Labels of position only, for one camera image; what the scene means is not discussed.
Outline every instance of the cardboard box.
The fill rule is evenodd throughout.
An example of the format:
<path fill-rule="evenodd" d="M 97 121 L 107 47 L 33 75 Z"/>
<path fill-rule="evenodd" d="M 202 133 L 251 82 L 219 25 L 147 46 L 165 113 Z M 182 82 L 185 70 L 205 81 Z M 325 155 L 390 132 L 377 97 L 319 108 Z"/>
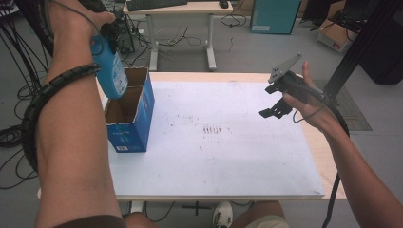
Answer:
<path fill-rule="evenodd" d="M 357 36 L 357 33 L 332 21 L 334 20 L 332 18 L 344 8 L 344 4 L 345 1 L 340 1 L 330 6 L 328 19 L 319 27 L 319 34 L 317 36 L 318 41 L 340 53 L 348 50 Z"/>
<path fill-rule="evenodd" d="M 154 108 L 154 94 L 147 68 L 125 70 L 128 87 L 105 108 L 107 136 L 118 153 L 145 152 Z"/>

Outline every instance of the sneaker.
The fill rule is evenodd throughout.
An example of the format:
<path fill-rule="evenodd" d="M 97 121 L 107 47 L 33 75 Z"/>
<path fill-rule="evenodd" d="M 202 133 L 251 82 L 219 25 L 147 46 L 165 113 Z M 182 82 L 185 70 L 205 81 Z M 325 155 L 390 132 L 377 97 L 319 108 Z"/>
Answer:
<path fill-rule="evenodd" d="M 232 224 L 232 206 L 229 202 L 221 202 L 214 211 L 213 227 L 228 228 Z"/>

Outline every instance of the table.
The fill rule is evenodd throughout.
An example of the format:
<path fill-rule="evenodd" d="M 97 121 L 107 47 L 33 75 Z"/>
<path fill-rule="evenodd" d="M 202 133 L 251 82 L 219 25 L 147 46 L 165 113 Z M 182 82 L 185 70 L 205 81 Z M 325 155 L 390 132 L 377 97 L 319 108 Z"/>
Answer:
<path fill-rule="evenodd" d="M 147 18 L 149 36 L 151 41 L 150 71 L 157 70 L 158 62 L 158 42 L 154 38 L 154 28 L 180 26 L 208 26 L 208 39 L 206 52 L 210 70 L 217 69 L 216 59 L 213 49 L 213 16 L 214 14 L 230 14 L 232 6 L 228 3 L 228 9 L 222 9 L 218 2 L 188 2 L 187 5 L 148 9 L 139 11 L 128 11 L 124 6 L 124 13 L 128 15 L 145 14 Z"/>
<path fill-rule="evenodd" d="M 150 76 L 156 104 L 148 151 L 117 154 L 109 145 L 119 200 L 329 198 L 336 168 L 323 136 L 291 116 L 257 114 L 278 99 L 264 92 L 268 74 Z M 342 187 L 337 198 L 345 199 Z"/>

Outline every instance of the hand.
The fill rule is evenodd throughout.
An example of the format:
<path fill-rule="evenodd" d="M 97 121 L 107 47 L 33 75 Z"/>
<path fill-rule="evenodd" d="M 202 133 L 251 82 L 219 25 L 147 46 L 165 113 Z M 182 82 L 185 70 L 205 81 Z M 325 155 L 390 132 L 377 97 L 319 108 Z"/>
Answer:
<path fill-rule="evenodd" d="M 77 10 L 83 15 L 68 8 Z M 49 18 L 55 36 L 73 32 L 86 37 L 97 34 L 97 30 L 101 29 L 103 24 L 115 20 L 113 13 L 93 12 L 77 0 L 49 0 Z"/>
<path fill-rule="evenodd" d="M 302 75 L 303 81 L 308 86 L 315 87 L 315 83 L 311 78 L 308 62 L 306 61 L 302 65 Z M 307 103 L 300 102 L 288 93 L 283 93 L 283 99 L 289 106 L 296 108 L 302 114 L 302 117 L 306 119 L 308 124 L 316 127 L 322 133 L 331 130 L 335 124 L 338 125 L 338 121 L 329 108 L 312 96 L 309 96 Z"/>

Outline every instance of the blue bottle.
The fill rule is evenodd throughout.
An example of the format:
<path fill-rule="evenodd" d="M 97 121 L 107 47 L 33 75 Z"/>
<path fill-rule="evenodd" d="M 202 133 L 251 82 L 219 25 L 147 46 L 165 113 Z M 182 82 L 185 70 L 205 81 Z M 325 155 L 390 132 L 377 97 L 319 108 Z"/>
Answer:
<path fill-rule="evenodd" d="M 127 89 L 127 76 L 118 52 L 113 51 L 108 40 L 101 36 L 93 36 L 91 46 L 94 62 L 101 66 L 96 73 L 104 94 L 109 99 L 121 98 Z"/>

